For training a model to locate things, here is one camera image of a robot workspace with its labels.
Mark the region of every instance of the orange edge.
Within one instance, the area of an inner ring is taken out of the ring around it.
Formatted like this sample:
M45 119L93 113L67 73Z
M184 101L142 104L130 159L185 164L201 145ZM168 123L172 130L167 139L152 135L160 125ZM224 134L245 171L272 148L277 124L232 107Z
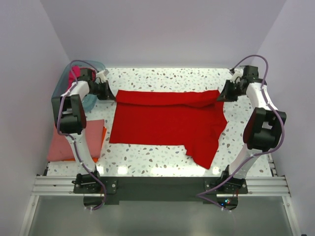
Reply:
M104 139L105 139L105 136L106 136L106 131L107 129L105 127L103 127L103 133L102 133L102 144L101 144L101 147L103 146L103 143L104 143ZM99 157L92 157L93 161L96 163L99 159ZM67 160L64 160L64 161L75 161L74 158L71 158L71 159L67 159Z

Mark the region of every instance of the gray floor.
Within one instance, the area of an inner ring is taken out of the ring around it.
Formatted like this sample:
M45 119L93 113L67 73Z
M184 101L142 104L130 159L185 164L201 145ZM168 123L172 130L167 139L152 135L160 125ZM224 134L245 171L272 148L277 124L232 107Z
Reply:
M242 197L232 214L198 202L121 202L90 213L82 197L41 197L30 235L292 235L280 197Z

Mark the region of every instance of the speckled tabletop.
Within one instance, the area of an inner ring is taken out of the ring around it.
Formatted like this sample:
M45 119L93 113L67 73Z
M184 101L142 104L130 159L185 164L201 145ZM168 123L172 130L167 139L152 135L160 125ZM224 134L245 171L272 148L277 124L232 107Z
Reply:
M199 68L108 68L107 78L112 92L119 89L133 91L206 91L223 89L226 79L230 79L228 69ZM96 166L101 176L207 176L221 174L238 155L243 145L242 135L252 107L247 97L238 102L225 103L223 112L228 124L221 134L219 149L206 170L186 156L184 146L149 146L110 144L116 103L97 101L87 120L104 119L107 128L101 157ZM75 162L51 162L48 176L76 176ZM260 157L248 172L248 177L270 177L271 171L266 156Z

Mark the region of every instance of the blue basket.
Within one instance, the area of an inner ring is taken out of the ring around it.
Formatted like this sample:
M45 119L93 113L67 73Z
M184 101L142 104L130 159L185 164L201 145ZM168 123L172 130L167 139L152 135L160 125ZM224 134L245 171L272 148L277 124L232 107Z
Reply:
M100 62L93 61L93 60L87 60L86 62L92 64L98 71L105 70L105 65ZM72 66L74 65L77 65L79 67L90 67L89 65L79 62L79 61L74 62ZM68 88L69 71L70 71L70 63L65 67L63 74L61 75L57 83L57 86L54 90L53 96L51 97L52 99L54 97L60 97L62 94L66 92ZM97 100L96 95L93 95L93 94L86 95L82 100L84 111L90 112L95 106L96 100Z

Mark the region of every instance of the white wall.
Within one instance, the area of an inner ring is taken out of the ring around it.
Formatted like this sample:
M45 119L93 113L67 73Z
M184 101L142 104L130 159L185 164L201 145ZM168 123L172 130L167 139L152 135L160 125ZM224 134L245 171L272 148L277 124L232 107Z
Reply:
M284 144L273 157L286 175L300 226L315 235L315 1L287 0L259 49L270 64L268 91L287 113ZM255 59L253 65L263 63Z
M232 66L256 53L285 0L41 0L70 59Z
M53 127L50 97L68 57L38 0L0 7L0 235L19 233Z

